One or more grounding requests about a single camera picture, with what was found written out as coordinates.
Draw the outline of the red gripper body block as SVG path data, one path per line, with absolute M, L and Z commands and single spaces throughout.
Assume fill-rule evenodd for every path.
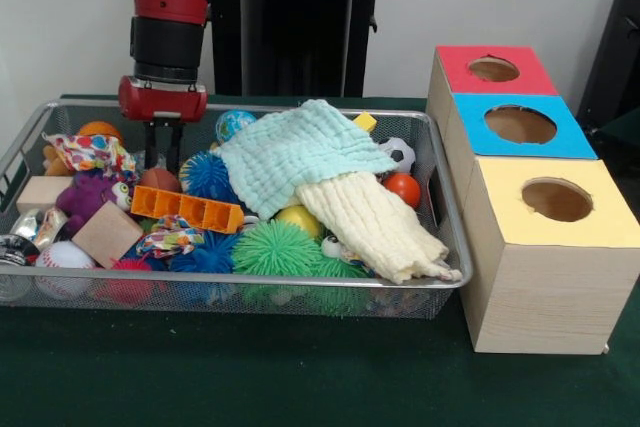
M 123 76 L 118 101 L 129 120 L 150 122 L 156 118 L 198 122 L 204 115 L 208 94 L 204 85 L 171 84 Z

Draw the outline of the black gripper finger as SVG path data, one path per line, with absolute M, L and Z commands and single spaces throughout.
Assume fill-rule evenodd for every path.
M 144 123 L 145 132 L 145 168 L 153 168 L 157 164 L 156 126 L 154 122 Z
M 180 152 L 183 136 L 183 124 L 181 122 L 172 122 L 170 144 L 167 150 L 167 169 L 171 173 L 177 173 L 180 167 Z

